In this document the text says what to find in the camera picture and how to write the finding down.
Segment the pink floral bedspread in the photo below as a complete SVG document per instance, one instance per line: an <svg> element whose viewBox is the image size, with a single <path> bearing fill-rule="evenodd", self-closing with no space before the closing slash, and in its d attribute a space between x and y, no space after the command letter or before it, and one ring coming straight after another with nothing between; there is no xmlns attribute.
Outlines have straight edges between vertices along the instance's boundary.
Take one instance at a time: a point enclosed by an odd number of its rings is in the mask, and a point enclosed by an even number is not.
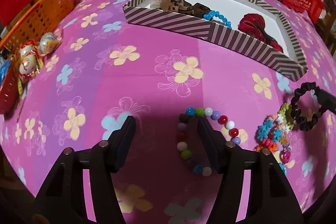
<svg viewBox="0 0 336 224"><path fill-rule="evenodd" d="M179 114L210 107L234 121L241 146L300 82L231 50L127 24L128 0L80 0L60 23L63 41L1 119L1 191L28 221L31 196L66 147L90 148L127 115L137 131L113 175L127 223L205 223L221 176L192 172L177 151Z"/></svg>

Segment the wrapped egg silver foil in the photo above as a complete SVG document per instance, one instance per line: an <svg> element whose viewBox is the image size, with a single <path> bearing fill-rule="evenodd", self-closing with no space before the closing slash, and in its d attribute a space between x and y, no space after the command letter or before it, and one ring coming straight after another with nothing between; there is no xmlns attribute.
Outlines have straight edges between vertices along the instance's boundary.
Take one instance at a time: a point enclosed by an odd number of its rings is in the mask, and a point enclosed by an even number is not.
<svg viewBox="0 0 336 224"><path fill-rule="evenodd" d="M39 53L41 56L51 54L61 43L61 37L57 36L53 32L45 33L39 42Z"/></svg>

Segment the leopard print bow scrunchie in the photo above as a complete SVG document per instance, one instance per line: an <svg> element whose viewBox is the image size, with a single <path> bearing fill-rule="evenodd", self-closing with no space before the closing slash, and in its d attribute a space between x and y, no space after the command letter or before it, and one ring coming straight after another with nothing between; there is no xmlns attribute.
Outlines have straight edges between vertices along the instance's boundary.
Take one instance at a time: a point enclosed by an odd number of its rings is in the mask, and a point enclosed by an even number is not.
<svg viewBox="0 0 336 224"><path fill-rule="evenodd" d="M201 3L192 5L185 0L154 0L150 4L150 8L168 12L177 12L201 19L211 11L209 7Z"/></svg>

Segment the orange plastic basket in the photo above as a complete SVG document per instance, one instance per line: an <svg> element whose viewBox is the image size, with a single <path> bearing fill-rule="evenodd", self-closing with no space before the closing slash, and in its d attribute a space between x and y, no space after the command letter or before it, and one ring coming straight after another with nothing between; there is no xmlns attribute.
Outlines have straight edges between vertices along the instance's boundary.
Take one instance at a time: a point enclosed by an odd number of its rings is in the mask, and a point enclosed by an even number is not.
<svg viewBox="0 0 336 224"><path fill-rule="evenodd" d="M74 9L76 0L34 0L26 6L1 34L1 48L14 52L27 40L38 42L53 31Z"/></svg>

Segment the wrapped egg upper red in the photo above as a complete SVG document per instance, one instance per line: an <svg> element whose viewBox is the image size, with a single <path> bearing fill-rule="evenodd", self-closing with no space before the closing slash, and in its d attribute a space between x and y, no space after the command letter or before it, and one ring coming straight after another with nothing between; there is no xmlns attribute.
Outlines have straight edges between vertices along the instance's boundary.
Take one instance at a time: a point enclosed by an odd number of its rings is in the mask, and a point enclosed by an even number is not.
<svg viewBox="0 0 336 224"><path fill-rule="evenodd" d="M39 55L37 43L34 40L26 40L19 48L19 56L23 57L28 53Z"/></svg>

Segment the striped hexagonal tray box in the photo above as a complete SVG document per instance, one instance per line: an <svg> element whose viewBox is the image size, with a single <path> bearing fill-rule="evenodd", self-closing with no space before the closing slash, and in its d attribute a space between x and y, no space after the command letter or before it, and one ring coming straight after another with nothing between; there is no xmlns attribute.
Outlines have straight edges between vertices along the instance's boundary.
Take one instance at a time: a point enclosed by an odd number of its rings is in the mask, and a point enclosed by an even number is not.
<svg viewBox="0 0 336 224"><path fill-rule="evenodd" d="M258 8L276 21L285 40L289 54L276 51L266 43L215 21L199 19L178 12L146 8L148 0L130 0L123 6L129 24L147 26L202 39L266 65L292 81L298 81L308 70L301 46L281 11L263 0L234 0Z"/></svg>

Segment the wrapped egg red foil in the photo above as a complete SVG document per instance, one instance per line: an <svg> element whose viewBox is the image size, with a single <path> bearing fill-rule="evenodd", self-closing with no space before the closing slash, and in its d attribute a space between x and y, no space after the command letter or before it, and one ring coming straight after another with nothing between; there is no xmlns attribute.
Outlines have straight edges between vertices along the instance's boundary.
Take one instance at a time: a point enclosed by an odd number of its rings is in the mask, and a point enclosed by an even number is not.
<svg viewBox="0 0 336 224"><path fill-rule="evenodd" d="M43 59L36 52L27 52L18 61L18 75L23 79L31 79L43 67Z"/></svg>

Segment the black scrunchie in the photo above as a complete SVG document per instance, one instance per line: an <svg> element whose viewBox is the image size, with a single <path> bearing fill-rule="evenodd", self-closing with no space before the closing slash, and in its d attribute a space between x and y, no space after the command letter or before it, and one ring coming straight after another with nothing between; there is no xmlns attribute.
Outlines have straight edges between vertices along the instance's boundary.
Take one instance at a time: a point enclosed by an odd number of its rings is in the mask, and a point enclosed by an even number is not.
<svg viewBox="0 0 336 224"><path fill-rule="evenodd" d="M301 102L301 99L302 97L305 99L306 93L310 94L311 91L314 91L314 94L318 95L321 88L315 82L302 83L299 88L295 89L294 96L290 101L291 118L296 122L301 131L306 132L312 130L323 114L327 111L327 107L325 105L321 105L317 111L312 112L310 118L307 116L309 107L305 101Z"/></svg>

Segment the red shopping bag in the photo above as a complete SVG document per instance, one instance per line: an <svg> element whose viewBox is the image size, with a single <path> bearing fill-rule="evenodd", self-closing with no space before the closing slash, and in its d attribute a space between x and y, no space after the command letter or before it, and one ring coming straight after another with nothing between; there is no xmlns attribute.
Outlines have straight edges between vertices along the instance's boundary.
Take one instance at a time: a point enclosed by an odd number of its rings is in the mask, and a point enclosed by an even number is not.
<svg viewBox="0 0 336 224"><path fill-rule="evenodd" d="M323 0L298 0L300 5L307 11L313 24L317 24L319 16L325 8Z"/></svg>

